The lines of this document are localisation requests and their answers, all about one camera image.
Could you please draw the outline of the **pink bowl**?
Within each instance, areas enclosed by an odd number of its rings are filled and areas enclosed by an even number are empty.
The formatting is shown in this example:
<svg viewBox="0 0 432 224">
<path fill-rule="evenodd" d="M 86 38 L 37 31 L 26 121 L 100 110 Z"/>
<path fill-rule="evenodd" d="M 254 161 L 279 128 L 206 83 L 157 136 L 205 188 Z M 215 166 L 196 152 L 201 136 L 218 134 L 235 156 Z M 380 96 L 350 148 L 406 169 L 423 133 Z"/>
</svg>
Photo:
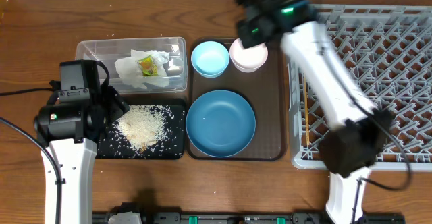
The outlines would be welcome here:
<svg viewBox="0 0 432 224">
<path fill-rule="evenodd" d="M 268 58 L 265 43 L 245 49 L 240 38 L 237 38 L 229 48 L 230 59 L 241 72 L 257 71 Z"/>
</svg>

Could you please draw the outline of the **pile of white rice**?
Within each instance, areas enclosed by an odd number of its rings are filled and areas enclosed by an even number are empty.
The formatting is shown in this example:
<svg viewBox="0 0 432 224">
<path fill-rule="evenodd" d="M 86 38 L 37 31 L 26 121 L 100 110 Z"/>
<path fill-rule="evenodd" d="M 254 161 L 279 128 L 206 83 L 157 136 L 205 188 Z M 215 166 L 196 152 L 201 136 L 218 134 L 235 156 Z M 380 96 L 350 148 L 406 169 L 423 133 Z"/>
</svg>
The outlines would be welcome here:
<svg viewBox="0 0 432 224">
<path fill-rule="evenodd" d="M 172 139 L 169 120 L 174 112 L 163 105 L 131 105 L 130 110 L 117 119 L 102 141 L 116 157 L 147 157 L 163 152 Z"/>
</svg>

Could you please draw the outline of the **white napkin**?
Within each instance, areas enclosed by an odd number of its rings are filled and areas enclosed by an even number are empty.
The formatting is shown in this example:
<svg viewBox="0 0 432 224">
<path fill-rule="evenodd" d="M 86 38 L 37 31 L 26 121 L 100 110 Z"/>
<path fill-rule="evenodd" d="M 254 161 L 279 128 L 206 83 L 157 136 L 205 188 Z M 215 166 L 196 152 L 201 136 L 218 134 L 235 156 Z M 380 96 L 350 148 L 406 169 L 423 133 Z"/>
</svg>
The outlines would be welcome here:
<svg viewBox="0 0 432 224">
<path fill-rule="evenodd" d="M 157 87 L 166 87 L 169 85 L 167 72 L 163 67 L 169 62 L 170 56 L 164 51 L 136 51 L 132 49 L 131 55 L 115 62 L 115 69 L 124 84 L 134 88 L 147 89 L 147 84 Z M 157 66 L 156 76 L 143 76 L 141 69 L 136 61 L 147 56 L 153 58 L 154 64 Z"/>
</svg>

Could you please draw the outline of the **green snack wrapper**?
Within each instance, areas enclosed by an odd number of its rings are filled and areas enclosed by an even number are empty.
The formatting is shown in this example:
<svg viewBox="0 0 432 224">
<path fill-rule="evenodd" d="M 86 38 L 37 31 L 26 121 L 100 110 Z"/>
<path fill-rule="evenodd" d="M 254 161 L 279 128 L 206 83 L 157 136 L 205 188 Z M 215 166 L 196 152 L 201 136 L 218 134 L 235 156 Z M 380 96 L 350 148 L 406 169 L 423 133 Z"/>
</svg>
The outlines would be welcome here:
<svg viewBox="0 0 432 224">
<path fill-rule="evenodd" d="M 149 55 L 143 59 L 136 61 L 139 65 L 143 76 L 156 76 L 157 66 L 153 62 L 153 58 Z"/>
</svg>

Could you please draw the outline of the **light blue bowl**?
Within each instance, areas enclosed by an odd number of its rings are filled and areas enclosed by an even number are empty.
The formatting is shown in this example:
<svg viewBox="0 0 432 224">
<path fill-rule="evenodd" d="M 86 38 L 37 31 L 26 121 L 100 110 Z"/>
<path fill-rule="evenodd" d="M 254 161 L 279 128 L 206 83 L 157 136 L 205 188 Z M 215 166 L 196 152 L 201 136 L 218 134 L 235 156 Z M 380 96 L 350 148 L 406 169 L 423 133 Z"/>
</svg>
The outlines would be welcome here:
<svg viewBox="0 0 432 224">
<path fill-rule="evenodd" d="M 195 46 L 191 54 L 193 68 L 205 78 L 220 76 L 230 64 L 227 48 L 216 41 L 205 41 Z"/>
</svg>

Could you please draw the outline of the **wooden chopstick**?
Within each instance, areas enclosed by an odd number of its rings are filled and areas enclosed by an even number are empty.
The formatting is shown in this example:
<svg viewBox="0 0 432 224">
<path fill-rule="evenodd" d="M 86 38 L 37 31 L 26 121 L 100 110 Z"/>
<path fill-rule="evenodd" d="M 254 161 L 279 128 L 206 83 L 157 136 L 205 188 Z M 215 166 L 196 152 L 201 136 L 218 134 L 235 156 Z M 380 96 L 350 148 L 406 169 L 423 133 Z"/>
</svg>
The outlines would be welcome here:
<svg viewBox="0 0 432 224">
<path fill-rule="evenodd" d="M 308 122 L 308 89 L 306 77 L 303 76 L 303 99 L 304 99 L 304 118 L 305 118 L 305 138 L 306 145 L 310 146 L 309 122 Z"/>
</svg>

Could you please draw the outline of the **dark blue plate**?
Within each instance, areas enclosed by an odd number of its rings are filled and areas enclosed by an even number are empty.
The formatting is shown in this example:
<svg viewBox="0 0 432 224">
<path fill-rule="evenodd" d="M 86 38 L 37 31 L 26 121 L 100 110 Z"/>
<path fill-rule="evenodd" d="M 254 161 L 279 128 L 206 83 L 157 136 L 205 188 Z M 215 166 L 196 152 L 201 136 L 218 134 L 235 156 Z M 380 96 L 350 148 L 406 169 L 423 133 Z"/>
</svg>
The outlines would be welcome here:
<svg viewBox="0 0 432 224">
<path fill-rule="evenodd" d="M 186 133 L 201 153 L 228 158 L 252 142 L 256 122 L 254 110 L 243 96 L 229 90 L 213 90 L 190 106 Z"/>
</svg>

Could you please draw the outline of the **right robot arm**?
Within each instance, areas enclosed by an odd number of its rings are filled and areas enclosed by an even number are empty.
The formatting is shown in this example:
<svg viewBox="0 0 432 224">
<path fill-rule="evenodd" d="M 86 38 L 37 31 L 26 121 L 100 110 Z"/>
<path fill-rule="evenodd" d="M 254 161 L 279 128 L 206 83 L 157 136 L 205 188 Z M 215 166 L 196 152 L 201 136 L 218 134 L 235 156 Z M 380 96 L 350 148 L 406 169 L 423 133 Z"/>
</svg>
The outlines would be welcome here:
<svg viewBox="0 0 432 224">
<path fill-rule="evenodd" d="M 245 48 L 281 39 L 282 51 L 297 63 L 325 113 L 329 133 L 318 145 L 330 171 L 326 212 L 334 223 L 357 223 L 371 166 L 392 122 L 354 83 L 336 54 L 316 9 L 307 0 L 238 0 L 246 17 L 238 22 Z"/>
</svg>

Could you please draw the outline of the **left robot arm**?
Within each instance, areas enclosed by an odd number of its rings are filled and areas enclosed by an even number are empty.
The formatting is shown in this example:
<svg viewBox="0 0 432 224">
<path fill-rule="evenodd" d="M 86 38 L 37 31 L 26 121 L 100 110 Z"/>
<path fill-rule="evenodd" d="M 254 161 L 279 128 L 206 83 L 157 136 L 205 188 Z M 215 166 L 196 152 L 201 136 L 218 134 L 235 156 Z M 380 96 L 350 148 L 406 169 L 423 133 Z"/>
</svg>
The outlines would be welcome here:
<svg viewBox="0 0 432 224">
<path fill-rule="evenodd" d="M 34 119 L 45 171 L 45 223 L 92 221 L 92 173 L 109 123 L 130 109 L 112 86 L 58 90 Z"/>
</svg>

